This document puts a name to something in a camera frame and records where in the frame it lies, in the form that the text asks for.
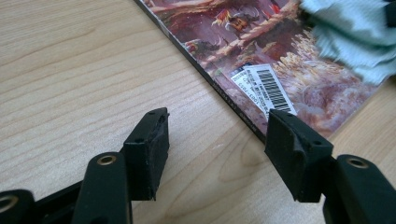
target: barcode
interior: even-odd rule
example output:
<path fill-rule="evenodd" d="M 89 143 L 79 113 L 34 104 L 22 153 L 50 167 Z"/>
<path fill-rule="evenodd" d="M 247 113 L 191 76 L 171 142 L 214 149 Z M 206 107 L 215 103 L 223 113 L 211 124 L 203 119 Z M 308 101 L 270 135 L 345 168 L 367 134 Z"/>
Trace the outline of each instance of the barcode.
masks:
<path fill-rule="evenodd" d="M 271 72 L 269 70 L 257 71 L 262 85 L 266 89 L 270 101 L 273 103 L 274 108 L 277 110 L 283 110 L 291 112 L 288 102 L 282 94 L 282 91 L 277 86 Z"/>

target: book cover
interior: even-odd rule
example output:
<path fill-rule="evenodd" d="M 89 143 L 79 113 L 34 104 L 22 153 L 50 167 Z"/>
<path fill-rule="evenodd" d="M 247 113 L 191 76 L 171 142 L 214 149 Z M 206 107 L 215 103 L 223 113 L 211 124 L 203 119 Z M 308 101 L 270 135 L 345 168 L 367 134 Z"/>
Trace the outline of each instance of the book cover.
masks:
<path fill-rule="evenodd" d="M 135 0 L 264 142 L 271 108 L 331 136 L 378 88 L 320 59 L 298 0 Z"/>

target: metal rivet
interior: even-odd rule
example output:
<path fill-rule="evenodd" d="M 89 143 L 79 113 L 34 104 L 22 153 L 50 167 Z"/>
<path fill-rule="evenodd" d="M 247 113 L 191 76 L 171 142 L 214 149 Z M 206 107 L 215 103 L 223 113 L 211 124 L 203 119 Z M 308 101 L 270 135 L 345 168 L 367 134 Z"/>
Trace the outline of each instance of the metal rivet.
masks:
<path fill-rule="evenodd" d="M 359 160 L 356 158 L 348 158 L 348 159 L 346 159 L 346 162 L 352 166 L 355 166 L 356 168 L 360 168 L 360 169 L 369 168 L 369 165 L 365 161 L 362 161 L 362 160 Z"/>
<path fill-rule="evenodd" d="M 97 161 L 99 165 L 109 165 L 111 163 L 113 163 L 114 161 L 116 161 L 117 157 L 115 156 L 104 156 L 99 158 L 99 160 Z"/>
<path fill-rule="evenodd" d="M 4 213 L 17 204 L 18 197 L 15 195 L 6 195 L 0 198 L 0 202 L 4 202 L 4 205 L 0 205 L 0 213 Z"/>

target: wooden table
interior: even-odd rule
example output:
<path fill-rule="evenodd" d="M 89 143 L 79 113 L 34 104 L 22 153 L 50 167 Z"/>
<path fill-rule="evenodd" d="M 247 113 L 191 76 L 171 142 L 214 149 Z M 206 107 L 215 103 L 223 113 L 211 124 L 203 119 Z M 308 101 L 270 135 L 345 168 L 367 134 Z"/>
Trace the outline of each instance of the wooden table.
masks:
<path fill-rule="evenodd" d="M 0 191 L 41 199 L 118 151 L 143 115 L 167 106 L 170 150 L 157 202 L 134 223 L 323 223 L 293 201 L 264 145 L 127 0 L 0 2 Z M 331 140 L 396 186 L 396 79 Z"/>

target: book spine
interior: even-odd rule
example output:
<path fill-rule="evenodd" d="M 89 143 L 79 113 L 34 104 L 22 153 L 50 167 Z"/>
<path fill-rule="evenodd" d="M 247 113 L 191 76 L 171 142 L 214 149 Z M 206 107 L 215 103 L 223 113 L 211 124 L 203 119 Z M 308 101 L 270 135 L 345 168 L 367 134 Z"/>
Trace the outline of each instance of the book spine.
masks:
<path fill-rule="evenodd" d="M 227 95 L 224 89 L 212 79 L 212 77 L 205 71 L 205 69 L 196 62 L 196 60 L 180 45 L 177 39 L 169 32 L 163 22 L 159 20 L 140 0 L 134 0 L 136 4 L 145 12 L 148 17 L 163 31 L 168 39 L 177 47 L 177 49 L 184 55 L 184 57 L 195 67 L 195 69 L 204 77 L 204 79 L 215 89 L 215 91 L 223 98 L 223 100 L 231 107 L 231 109 L 246 123 L 251 131 L 265 144 L 265 135 L 259 128 L 245 115 L 245 113 L 237 106 L 237 104 Z"/>

